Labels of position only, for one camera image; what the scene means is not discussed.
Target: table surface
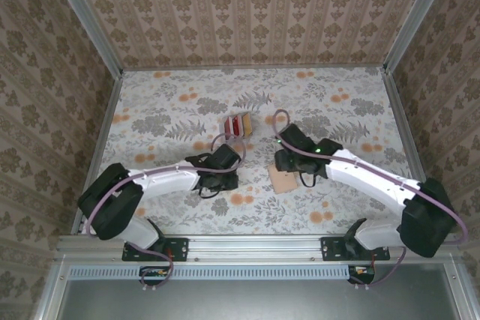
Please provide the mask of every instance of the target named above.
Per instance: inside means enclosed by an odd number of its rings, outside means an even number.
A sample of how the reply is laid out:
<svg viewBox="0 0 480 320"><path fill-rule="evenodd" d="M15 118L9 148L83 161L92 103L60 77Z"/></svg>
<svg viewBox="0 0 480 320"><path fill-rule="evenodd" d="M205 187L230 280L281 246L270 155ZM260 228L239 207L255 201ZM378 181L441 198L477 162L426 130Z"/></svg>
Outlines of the table surface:
<svg viewBox="0 0 480 320"><path fill-rule="evenodd" d="M126 72L100 171L111 163L150 169L203 153L224 116L250 111L253 135L238 189L213 199L196 192L154 197L141 201L136 214L171 235L341 234L359 218L390 215L383 204L326 179L312 189L298 181L298 189L276 195L267 166L280 149L271 126L279 108L314 141L328 137L410 176L375 67Z"/></svg>

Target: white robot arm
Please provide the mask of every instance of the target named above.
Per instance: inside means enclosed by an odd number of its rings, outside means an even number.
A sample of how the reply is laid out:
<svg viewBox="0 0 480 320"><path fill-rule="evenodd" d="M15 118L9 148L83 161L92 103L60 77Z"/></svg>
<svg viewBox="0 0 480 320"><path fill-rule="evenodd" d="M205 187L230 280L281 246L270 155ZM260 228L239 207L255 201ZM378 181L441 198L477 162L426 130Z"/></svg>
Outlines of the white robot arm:
<svg viewBox="0 0 480 320"><path fill-rule="evenodd" d="M391 216L381 220L358 220L345 239L350 249L374 250L379 247L404 247L424 257L432 257L455 224L446 212L404 187L420 190L453 211L443 186L434 179L421 183L373 166L330 139L318 144L300 129L289 124L278 134L283 141L301 151L333 157L333 160L307 157L283 146L275 153L278 171L320 175L350 185L383 203ZM351 163L336 159L352 160ZM362 165L378 174L366 170ZM395 185L381 175L396 178Z"/></svg>
<svg viewBox="0 0 480 320"><path fill-rule="evenodd" d="M107 191L120 181L132 178L108 198L94 216L91 226L101 240L122 239L148 249L163 241L164 236L154 223L134 215L140 200L176 191L198 190L199 196L202 196L202 191L207 189L213 193L208 197L213 197L220 191L234 190L239 184L235 170L224 173L213 171L230 169L239 160L240 156L223 144L213 154L187 157L177 164L154 169L128 170L115 163L105 169L82 194L78 206L90 217ZM212 172L197 171L198 168L212 169Z"/></svg>

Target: purple cable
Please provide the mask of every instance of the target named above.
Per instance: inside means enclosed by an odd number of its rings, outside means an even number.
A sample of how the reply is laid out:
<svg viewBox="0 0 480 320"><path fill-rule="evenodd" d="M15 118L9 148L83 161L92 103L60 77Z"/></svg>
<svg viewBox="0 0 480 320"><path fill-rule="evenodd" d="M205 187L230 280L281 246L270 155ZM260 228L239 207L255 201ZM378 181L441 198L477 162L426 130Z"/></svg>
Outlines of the purple cable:
<svg viewBox="0 0 480 320"><path fill-rule="evenodd" d="M314 153L308 153L306 151L303 151L303 150L300 150L300 149L297 149L295 148L294 146L290 145L289 143L285 142L282 137L280 136L280 134L278 133L278 130L277 130L277 116L278 114L280 113L283 113L285 114L287 117L286 117L286 123L289 124L290 123L290 115L289 113L286 111L286 110L283 110L283 109L279 109L275 112L275 114L273 114L273 118L272 118L272 127L273 127L273 131L275 133L275 136L277 138L279 138L280 141L282 141L282 145L285 147L285 148L288 148L290 149L291 151L294 151L295 153L298 153L300 155L304 155L306 157L313 157L313 158L316 158L316 159L326 159L326 160L338 160L338 161L343 161L345 163L350 163L350 164L353 164L353 165L356 165L356 166L359 166L365 170L368 170L369 172L375 174L375 175L378 175L380 176L381 178L384 178L386 179L387 181L390 181L392 182L393 184L395 185L398 185L400 187L403 187L404 189L407 189L409 191L411 191L412 193L418 195L418 196L421 196L423 199L427 200L428 202L430 202L431 204L437 206L438 208L442 209L444 212L446 212L448 215L450 215L450 217L452 217L456 222L457 224L461 227L462 229L462 236L460 239L456 240L456 241L446 241L444 244L448 244L448 245L456 245L456 244L462 244L463 242L467 241L468 239L468 230L467 230L467 226L465 225L465 223L462 221L462 219L455 213L453 212L452 210L450 210L449 208L447 208L446 206L444 206L444 204L442 204L441 202L438 202L437 200L435 200L434 198L432 198L431 196L423 193L422 191L420 190L417 190L416 188L414 187L411 187L410 185L407 185L407 184L403 184L402 181L399 181L398 179L396 178L393 178L392 176L388 176L382 172L379 172L378 170L374 169L374 168L371 168L370 166L368 165L365 165L363 163L356 163L354 160L351 160L351 159L346 159L344 157L335 157L335 156L329 156L329 155L321 155L321 154L314 154Z"/></svg>
<svg viewBox="0 0 480 320"><path fill-rule="evenodd" d="M211 147L213 148L213 145L217 141L218 138L220 138L221 136L225 136L225 135L226 135L225 133L217 135L214 138L214 140L212 141ZM123 187L126 183L128 183L132 180L135 180L135 179L138 179L138 178L143 178L144 176L160 174L162 172L171 172L171 171L178 171L178 170L195 170L197 172L213 172L213 173L216 173L216 174L225 174L225 173L233 172L233 171L237 170L240 167L240 165L243 164L243 162L245 161L245 158L247 156L247 148L245 147L245 143L243 142L243 140L240 139L238 136L233 135L233 134L228 134L228 135L233 136L236 139L239 139L242 143L241 146L243 147L243 154L241 156L240 161L236 165L232 166L229 169L208 169L208 168L197 168L195 166L169 166L168 168L145 170L141 174L136 174L136 175L129 176L128 178L125 178L125 179L121 180L120 182L115 184L110 190L108 190L105 193L105 195L103 196L103 198L95 206L95 208L91 212L90 217L87 219L87 222L85 224L86 232L87 232L88 236L94 236L92 234L92 231L91 231L92 221L97 216L101 207L104 206L104 204L108 200L108 198L111 197L111 195L115 191L117 191L118 189Z"/></svg>
<svg viewBox="0 0 480 320"><path fill-rule="evenodd" d="M151 251L151 250L142 249L141 247L138 247L137 245L135 245L133 243L128 243L128 244L131 247L133 247L135 250L140 251L141 253L159 256L163 260L166 260L166 261L169 262L169 271L168 271L168 274L165 276L165 279L163 279L162 282L159 283L158 285L155 285L156 287L164 286L167 283L167 281L169 280L169 278L172 277L172 274L173 274L173 261L172 261L172 259L169 258L168 256L165 256L162 253L159 253L158 251ZM145 275L148 274L148 273L151 273L152 271L155 271L155 269L145 269L142 272L142 276L140 277L140 282L142 283L143 286L148 286L147 284L145 284Z"/></svg>

